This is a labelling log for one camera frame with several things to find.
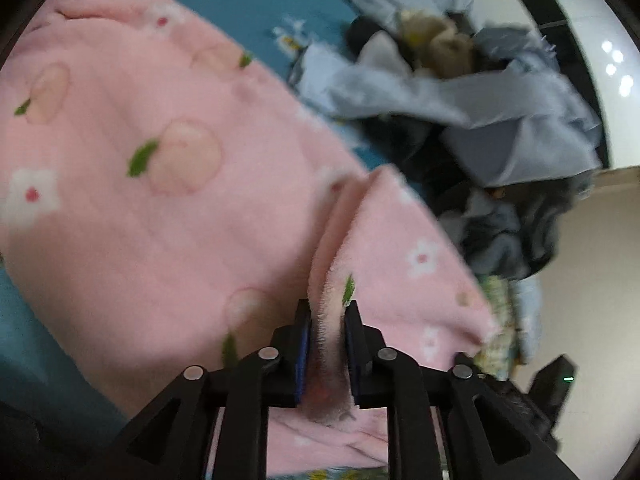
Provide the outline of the pink fleece peach-print garment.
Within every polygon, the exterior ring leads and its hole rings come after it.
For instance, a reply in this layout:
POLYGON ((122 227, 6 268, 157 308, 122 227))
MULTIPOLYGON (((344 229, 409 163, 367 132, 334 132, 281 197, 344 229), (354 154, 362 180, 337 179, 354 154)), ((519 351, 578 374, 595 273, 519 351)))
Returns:
POLYGON ((496 332, 434 216, 368 171, 267 67, 174 0, 47 0, 1 72, 1 253, 93 388, 134 415, 311 308, 303 402, 270 415, 272 476, 387 460, 360 412, 345 302, 446 370, 496 332))

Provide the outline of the dark clothes pile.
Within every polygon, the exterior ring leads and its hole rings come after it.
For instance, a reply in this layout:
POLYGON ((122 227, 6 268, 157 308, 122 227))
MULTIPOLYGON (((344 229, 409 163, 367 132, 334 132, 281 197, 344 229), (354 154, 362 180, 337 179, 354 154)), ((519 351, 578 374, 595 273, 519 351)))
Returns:
MULTIPOLYGON (((365 16, 347 27, 352 55, 375 29, 365 16)), ((477 275, 521 280, 546 266, 558 249, 559 218, 589 193, 597 172, 485 188, 454 157, 442 125, 400 115, 358 120, 426 200, 477 275)))

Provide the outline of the white black wardrobe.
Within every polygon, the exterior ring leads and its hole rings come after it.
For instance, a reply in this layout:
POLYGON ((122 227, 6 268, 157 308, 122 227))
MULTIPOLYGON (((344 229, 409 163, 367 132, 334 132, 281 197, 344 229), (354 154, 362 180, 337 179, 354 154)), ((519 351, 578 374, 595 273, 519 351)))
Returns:
POLYGON ((639 165, 639 35, 617 0, 520 0, 559 49, 561 70, 599 114, 603 166, 639 165))

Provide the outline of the beige plush toy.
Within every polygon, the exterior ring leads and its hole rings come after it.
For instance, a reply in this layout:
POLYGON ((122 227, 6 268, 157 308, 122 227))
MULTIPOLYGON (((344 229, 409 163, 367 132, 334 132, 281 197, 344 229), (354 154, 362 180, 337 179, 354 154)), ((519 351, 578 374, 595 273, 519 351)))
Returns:
POLYGON ((451 18, 424 10, 398 13, 401 39, 413 53, 413 67, 439 79, 452 79, 474 72, 472 38, 460 32, 451 18))

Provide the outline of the teal floral bed blanket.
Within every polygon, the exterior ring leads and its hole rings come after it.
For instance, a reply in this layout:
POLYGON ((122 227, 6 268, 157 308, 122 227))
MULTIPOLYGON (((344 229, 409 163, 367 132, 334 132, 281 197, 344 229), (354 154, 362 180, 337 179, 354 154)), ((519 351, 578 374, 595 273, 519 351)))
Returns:
MULTIPOLYGON (((320 40, 346 50, 344 32, 358 15, 347 0, 177 0, 238 40, 281 78, 294 53, 280 38, 320 40)), ((11 282, 1 277, 1 400, 69 446, 110 442, 124 420, 91 388, 11 282)))

